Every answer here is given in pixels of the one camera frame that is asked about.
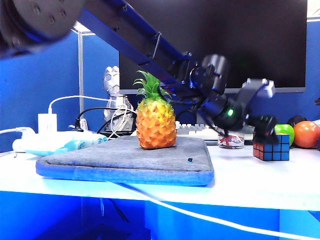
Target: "robotic arm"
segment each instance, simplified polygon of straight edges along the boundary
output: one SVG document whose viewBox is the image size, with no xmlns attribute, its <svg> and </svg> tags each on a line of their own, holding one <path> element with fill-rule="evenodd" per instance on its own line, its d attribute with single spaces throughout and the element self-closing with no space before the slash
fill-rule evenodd
<svg viewBox="0 0 320 240">
<path fill-rule="evenodd" d="M 225 94 L 228 61 L 209 55 L 202 64 L 181 53 L 124 0 L 0 0 L 0 56 L 36 53 L 66 36 L 75 21 L 125 54 L 162 82 L 162 88 L 191 104 L 208 123 L 237 131 L 255 127 L 256 141 L 274 142 L 275 118 L 254 117 L 257 94 L 273 95 L 273 82 L 249 79 L 234 99 Z"/>
</svg>

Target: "monitor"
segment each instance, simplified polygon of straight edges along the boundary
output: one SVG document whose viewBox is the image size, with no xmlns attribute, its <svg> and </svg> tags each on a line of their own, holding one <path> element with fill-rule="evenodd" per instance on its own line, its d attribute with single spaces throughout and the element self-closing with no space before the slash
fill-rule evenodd
<svg viewBox="0 0 320 240">
<path fill-rule="evenodd" d="M 306 87 L 307 0 L 127 0 L 180 52 L 199 62 L 230 62 L 226 93 L 247 78 L 274 81 L 277 92 Z M 120 89 L 136 93 L 135 63 L 119 54 Z"/>
</svg>

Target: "computer keyboard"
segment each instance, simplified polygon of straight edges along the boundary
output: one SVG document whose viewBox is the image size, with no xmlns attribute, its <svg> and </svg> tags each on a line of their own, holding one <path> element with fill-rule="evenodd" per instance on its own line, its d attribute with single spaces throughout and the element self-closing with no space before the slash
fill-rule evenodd
<svg viewBox="0 0 320 240">
<path fill-rule="evenodd" d="M 206 124 L 176 124 L 178 137 L 191 137 L 203 139 L 207 145 L 218 145 L 219 134 Z M 244 134 L 244 143 L 250 144 L 253 134 Z"/>
</svg>

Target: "white power adapter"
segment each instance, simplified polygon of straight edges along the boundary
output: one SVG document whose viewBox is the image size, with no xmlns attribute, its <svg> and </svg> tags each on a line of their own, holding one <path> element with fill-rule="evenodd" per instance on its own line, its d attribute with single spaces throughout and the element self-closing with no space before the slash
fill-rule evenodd
<svg viewBox="0 0 320 240">
<path fill-rule="evenodd" d="M 56 113 L 38 113 L 38 133 L 57 132 Z"/>
</svg>

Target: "green led light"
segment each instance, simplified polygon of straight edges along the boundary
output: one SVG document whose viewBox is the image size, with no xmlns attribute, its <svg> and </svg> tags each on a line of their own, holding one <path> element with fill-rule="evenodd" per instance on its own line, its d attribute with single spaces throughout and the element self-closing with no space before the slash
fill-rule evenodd
<svg viewBox="0 0 320 240">
<path fill-rule="evenodd" d="M 226 114 L 228 114 L 228 116 L 232 116 L 234 114 L 234 110 L 233 109 L 229 109 Z"/>
</svg>

